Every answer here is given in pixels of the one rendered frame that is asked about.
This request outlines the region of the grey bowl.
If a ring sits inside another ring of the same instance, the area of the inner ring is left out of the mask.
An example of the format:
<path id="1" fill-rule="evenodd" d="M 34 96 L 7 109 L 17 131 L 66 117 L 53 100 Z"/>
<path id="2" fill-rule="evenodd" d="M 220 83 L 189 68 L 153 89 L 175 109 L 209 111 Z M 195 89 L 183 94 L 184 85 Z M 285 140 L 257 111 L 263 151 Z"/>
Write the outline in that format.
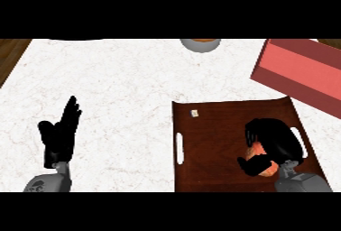
<path id="1" fill-rule="evenodd" d="M 193 39 L 181 39 L 180 42 L 183 46 L 192 51 L 205 53 L 212 51 L 220 45 L 220 39 L 214 39 L 211 41 L 196 41 Z"/>

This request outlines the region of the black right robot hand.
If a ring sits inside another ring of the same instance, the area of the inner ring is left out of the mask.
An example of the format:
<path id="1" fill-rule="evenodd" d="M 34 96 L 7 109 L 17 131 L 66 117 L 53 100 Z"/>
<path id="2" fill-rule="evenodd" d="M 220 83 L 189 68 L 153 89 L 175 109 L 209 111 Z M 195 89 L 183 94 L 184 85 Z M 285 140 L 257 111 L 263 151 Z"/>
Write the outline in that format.
<path id="1" fill-rule="evenodd" d="M 302 163 L 302 147 L 289 126 L 274 118 L 255 118 L 245 125 L 245 140 L 248 148 L 260 142 L 270 160 L 280 166 L 288 160 Z M 237 157 L 243 170 L 245 156 Z"/>

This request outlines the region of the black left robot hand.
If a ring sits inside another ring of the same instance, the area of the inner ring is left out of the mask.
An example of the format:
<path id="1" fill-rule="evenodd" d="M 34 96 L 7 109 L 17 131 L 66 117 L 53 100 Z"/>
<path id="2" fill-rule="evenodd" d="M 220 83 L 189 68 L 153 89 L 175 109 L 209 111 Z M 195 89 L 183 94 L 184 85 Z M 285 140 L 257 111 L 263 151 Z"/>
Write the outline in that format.
<path id="1" fill-rule="evenodd" d="M 75 148 L 75 130 L 82 111 L 78 108 L 75 96 L 71 96 L 62 112 L 62 119 L 56 124 L 41 121 L 37 124 L 44 150 L 44 167 L 54 168 L 57 162 L 72 159 Z"/>

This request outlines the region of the dark brown wooden tray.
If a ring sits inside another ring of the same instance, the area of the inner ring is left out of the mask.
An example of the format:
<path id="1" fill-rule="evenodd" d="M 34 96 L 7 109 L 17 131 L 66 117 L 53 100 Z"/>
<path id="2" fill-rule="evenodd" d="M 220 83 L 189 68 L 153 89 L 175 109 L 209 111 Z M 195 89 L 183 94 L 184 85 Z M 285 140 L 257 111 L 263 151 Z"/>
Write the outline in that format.
<path id="1" fill-rule="evenodd" d="M 172 134 L 183 140 L 174 151 L 184 155 L 174 160 L 174 190 L 195 192 L 273 192 L 279 172 L 271 177 L 248 176 L 237 157 L 246 153 L 245 125 L 255 118 L 276 118 L 298 130 L 307 151 L 296 172 L 316 173 L 325 180 L 317 157 L 307 139 L 292 100 L 251 100 L 171 104 Z M 190 111 L 198 110 L 198 117 Z"/>

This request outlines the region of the orange squash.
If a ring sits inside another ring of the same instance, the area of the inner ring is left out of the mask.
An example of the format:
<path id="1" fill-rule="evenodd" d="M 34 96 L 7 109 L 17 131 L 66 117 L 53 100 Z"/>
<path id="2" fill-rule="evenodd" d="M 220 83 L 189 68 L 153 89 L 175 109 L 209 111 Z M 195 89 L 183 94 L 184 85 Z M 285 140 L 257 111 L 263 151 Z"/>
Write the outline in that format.
<path id="1" fill-rule="evenodd" d="M 279 165 L 270 160 L 261 143 L 255 142 L 245 153 L 245 173 L 249 176 L 271 177 L 277 170 Z"/>

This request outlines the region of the red cardboard box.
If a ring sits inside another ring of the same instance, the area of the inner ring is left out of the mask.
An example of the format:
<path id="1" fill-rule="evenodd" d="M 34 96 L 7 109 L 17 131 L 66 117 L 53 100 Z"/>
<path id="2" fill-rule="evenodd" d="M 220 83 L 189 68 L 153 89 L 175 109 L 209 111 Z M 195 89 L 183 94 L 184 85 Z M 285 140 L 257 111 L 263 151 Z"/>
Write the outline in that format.
<path id="1" fill-rule="evenodd" d="M 341 50 L 310 39 L 265 39 L 251 79 L 341 119 Z"/>

